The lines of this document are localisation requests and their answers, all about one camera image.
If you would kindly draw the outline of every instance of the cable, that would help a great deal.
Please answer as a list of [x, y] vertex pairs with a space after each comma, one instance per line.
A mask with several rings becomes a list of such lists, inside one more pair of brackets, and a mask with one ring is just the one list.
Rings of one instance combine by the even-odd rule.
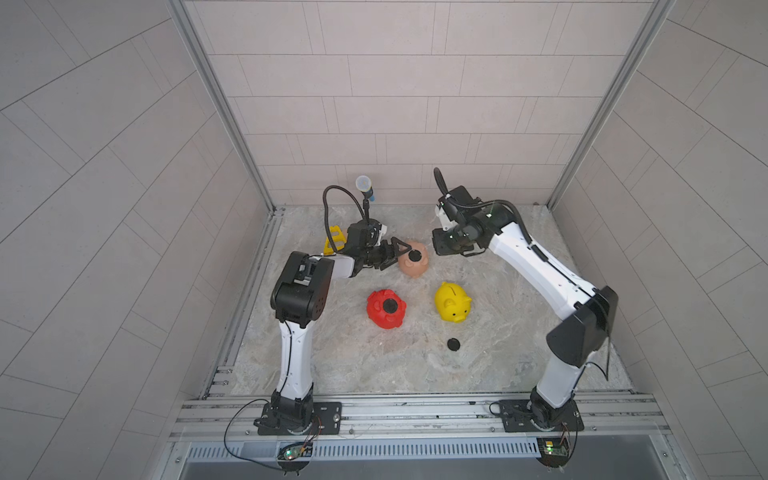
[[338, 253], [339, 249], [336, 248], [336, 242], [333, 241], [333, 235], [331, 235], [331, 227], [328, 224], [328, 199], [326, 198], [328, 196], [329, 190], [341, 190], [345, 194], [349, 195], [352, 200], [354, 200], [355, 205], [357, 206], [357, 210], [360, 212], [360, 216], [365, 220], [366, 215], [362, 212], [362, 207], [360, 206], [360, 202], [357, 201], [354, 195], [352, 195], [352, 192], [347, 190], [344, 187], [340, 187], [339, 185], [329, 185], [326, 187], [325, 190], [323, 190], [323, 220], [325, 221], [326, 225], [326, 236], [328, 237], [328, 244], [330, 244], [331, 248], [333, 249], [334, 253]]
[[232, 455], [234, 458], [239, 458], [240, 460], [246, 460], [246, 461], [248, 461], [248, 462], [253, 462], [253, 463], [255, 463], [256, 465], [261, 465], [261, 466], [263, 466], [264, 468], [268, 468], [269, 470], [274, 470], [274, 471], [276, 471], [276, 472], [282, 472], [282, 471], [283, 471], [283, 469], [282, 469], [282, 468], [277, 468], [277, 467], [273, 467], [273, 466], [270, 466], [270, 465], [266, 465], [266, 464], [263, 464], [262, 462], [257, 462], [256, 460], [254, 460], [254, 459], [252, 459], [252, 458], [245, 458], [245, 457], [241, 457], [241, 456], [239, 456], [239, 455], [235, 455], [235, 454], [233, 454], [233, 453], [232, 453], [232, 451], [230, 450], [230, 447], [229, 447], [229, 446], [227, 446], [227, 433], [230, 431], [230, 426], [232, 425], [232, 422], [234, 421], [234, 419], [235, 419], [235, 418], [237, 418], [237, 416], [240, 414], [240, 412], [242, 412], [242, 411], [243, 411], [243, 410], [244, 410], [244, 409], [245, 409], [245, 408], [246, 408], [248, 405], [250, 405], [250, 404], [251, 404], [251, 403], [253, 403], [253, 402], [259, 402], [259, 401], [261, 401], [261, 402], [265, 402], [265, 403], [269, 403], [269, 401], [268, 401], [268, 400], [265, 400], [265, 399], [255, 399], [255, 400], [251, 400], [250, 402], [248, 402], [248, 403], [246, 403], [245, 405], [243, 405], [243, 406], [240, 408], [240, 410], [237, 410], [237, 413], [234, 415], [234, 417], [232, 417], [232, 419], [230, 420], [230, 422], [229, 422], [229, 423], [227, 423], [227, 428], [226, 428], [226, 429], [224, 429], [224, 448], [227, 450], [227, 453], [229, 453], [230, 455]]
[[[440, 169], [435, 167], [434, 174], [435, 182], [440, 189], [440, 193], [443, 194], [443, 196], [448, 195], [448, 187], [445, 185], [445, 179], [442, 177], [442, 172]], [[528, 242], [529, 246], [533, 244], [533, 238], [531, 238], [531, 234], [528, 233], [528, 228], [525, 227], [525, 223], [523, 223], [523, 219], [520, 216], [518, 208], [512, 202], [506, 200], [490, 200], [488, 202], [480, 202], [473, 205], [464, 205], [454, 200], [453, 197], [445, 197], [445, 199], [451, 202], [454, 207], [458, 208], [483, 208], [490, 207], [491, 205], [504, 205], [512, 212], [512, 215], [515, 217], [515, 223], [520, 227], [520, 231], [522, 232], [525, 241]]]

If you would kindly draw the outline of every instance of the black coin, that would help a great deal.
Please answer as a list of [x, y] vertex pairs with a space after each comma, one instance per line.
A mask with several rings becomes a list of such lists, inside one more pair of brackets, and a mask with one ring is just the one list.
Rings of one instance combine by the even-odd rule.
[[384, 300], [384, 304], [382, 306], [384, 307], [384, 311], [387, 313], [394, 313], [397, 311], [397, 302], [395, 299], [388, 298], [387, 300]]

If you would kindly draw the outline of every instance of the yellow piggy bank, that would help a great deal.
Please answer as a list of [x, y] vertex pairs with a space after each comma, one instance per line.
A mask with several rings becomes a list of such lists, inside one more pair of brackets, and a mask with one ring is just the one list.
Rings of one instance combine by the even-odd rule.
[[467, 319], [472, 299], [455, 283], [443, 282], [435, 292], [435, 307], [446, 322], [460, 323]]

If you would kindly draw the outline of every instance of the marble surface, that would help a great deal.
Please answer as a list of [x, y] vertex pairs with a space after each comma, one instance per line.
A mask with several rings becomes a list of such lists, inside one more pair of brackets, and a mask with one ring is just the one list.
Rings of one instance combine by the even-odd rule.
[[[531, 235], [573, 267], [571, 255], [546, 207], [519, 207]], [[522, 276], [493, 253], [476, 257], [438, 257], [432, 229], [439, 227], [434, 207], [371, 206], [392, 236], [417, 240], [429, 248], [429, 269], [418, 279], [400, 272], [363, 270], [331, 283], [328, 303], [317, 320], [313, 346], [315, 393], [343, 392], [523, 392], [531, 390], [549, 359], [546, 334], [559, 322], [549, 305]], [[355, 207], [331, 207], [330, 224], [346, 228], [357, 221]], [[280, 367], [280, 331], [269, 295], [293, 250], [322, 251], [322, 207], [288, 207], [267, 272], [233, 369], [233, 395], [269, 394]], [[440, 319], [433, 298], [442, 281], [458, 283], [472, 297], [463, 323]], [[379, 328], [366, 315], [374, 290], [392, 289], [407, 303], [403, 325]], [[450, 338], [461, 342], [448, 349]], [[606, 347], [598, 362], [604, 365]], [[615, 350], [610, 381], [594, 367], [580, 389], [628, 389], [631, 381]]]

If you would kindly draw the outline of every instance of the piggy bank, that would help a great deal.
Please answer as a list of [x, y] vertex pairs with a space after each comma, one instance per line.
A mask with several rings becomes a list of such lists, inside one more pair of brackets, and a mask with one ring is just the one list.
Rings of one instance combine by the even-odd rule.
[[443, 282], [435, 293], [435, 307], [446, 322], [460, 323], [467, 319], [472, 299], [455, 283]]
[[368, 297], [368, 318], [383, 329], [393, 329], [402, 325], [406, 315], [406, 303], [391, 290], [379, 290]]
[[424, 243], [408, 242], [412, 250], [397, 257], [397, 265], [400, 270], [412, 278], [419, 278], [422, 273], [427, 271], [427, 247]]

